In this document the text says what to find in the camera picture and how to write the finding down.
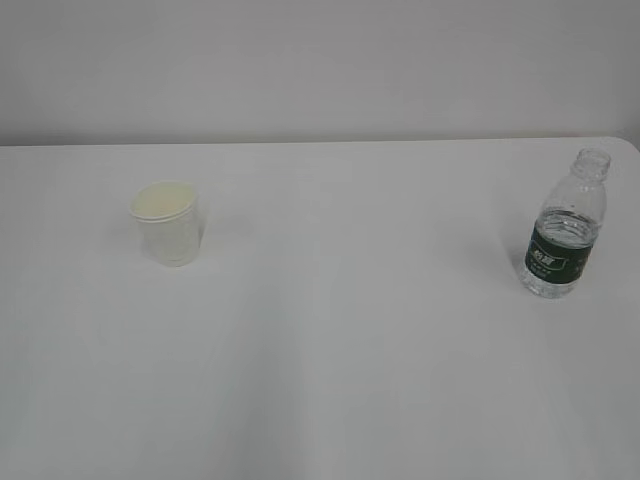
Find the white paper cup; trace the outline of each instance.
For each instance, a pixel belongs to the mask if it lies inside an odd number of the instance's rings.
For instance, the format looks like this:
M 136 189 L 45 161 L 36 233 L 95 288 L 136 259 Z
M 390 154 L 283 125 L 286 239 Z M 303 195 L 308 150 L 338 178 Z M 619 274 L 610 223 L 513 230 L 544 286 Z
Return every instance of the white paper cup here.
M 197 197 L 188 183 L 159 182 L 140 190 L 131 202 L 147 248 L 163 265 L 179 267 L 198 255 Z

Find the water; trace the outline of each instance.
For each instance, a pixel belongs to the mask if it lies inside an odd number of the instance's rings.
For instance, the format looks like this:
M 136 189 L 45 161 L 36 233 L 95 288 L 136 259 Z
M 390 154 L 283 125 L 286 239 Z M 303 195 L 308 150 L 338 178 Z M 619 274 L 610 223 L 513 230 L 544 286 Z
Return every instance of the water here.
M 590 218 L 567 210 L 546 210 L 536 221 L 540 235 L 559 247 L 579 249 L 590 247 L 596 241 L 600 225 Z M 520 280 L 533 293 L 545 298 L 560 298 L 574 289 L 577 280 L 566 284 L 553 284 L 536 277 L 522 262 Z

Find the wall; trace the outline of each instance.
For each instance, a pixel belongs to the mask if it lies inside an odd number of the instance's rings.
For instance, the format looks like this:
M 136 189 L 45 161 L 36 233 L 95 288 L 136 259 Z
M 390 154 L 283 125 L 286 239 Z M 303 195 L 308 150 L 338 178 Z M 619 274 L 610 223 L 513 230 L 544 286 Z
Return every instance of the wall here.
M 0 143 L 617 134 L 637 0 L 3 0 Z

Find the cup rim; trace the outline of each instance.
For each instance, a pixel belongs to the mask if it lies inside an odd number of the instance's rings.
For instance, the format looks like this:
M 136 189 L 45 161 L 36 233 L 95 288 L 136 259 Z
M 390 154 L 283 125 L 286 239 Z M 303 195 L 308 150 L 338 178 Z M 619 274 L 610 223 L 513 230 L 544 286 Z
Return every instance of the cup rim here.
M 153 187 L 157 187 L 158 185 L 174 185 L 174 186 L 187 187 L 191 191 L 191 200 L 182 209 L 180 209 L 180 210 L 178 210 L 176 212 L 172 212 L 172 213 L 166 214 L 166 215 L 147 216 L 147 215 L 139 215 L 139 214 L 135 213 L 134 205 L 136 203 L 136 200 L 139 198 L 139 196 L 144 191 L 146 191 L 146 190 L 148 190 L 150 188 L 153 188 Z M 194 188 L 193 184 L 191 184 L 189 182 L 181 182 L 181 181 L 176 181 L 176 180 L 162 180 L 162 181 L 159 181 L 159 182 L 153 182 L 153 183 L 147 185 L 146 187 L 143 187 L 140 190 L 138 190 L 136 195 L 133 197 L 133 200 L 129 204 L 129 214 L 133 218 L 138 220 L 139 222 L 143 222 L 143 223 L 162 223 L 162 222 L 167 222 L 169 220 L 173 220 L 175 218 L 181 217 L 181 216 L 189 213 L 191 210 L 193 210 L 197 200 L 198 200 L 198 192 L 196 192 L 196 189 Z

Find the bottle neck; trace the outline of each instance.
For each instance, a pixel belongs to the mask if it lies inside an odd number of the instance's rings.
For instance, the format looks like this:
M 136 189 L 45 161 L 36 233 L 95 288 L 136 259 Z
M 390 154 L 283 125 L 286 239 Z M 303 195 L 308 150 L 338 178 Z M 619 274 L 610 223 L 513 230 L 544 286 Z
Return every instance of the bottle neck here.
M 607 179 L 611 157 L 602 150 L 581 150 L 571 165 L 571 173 L 587 184 L 599 185 Z

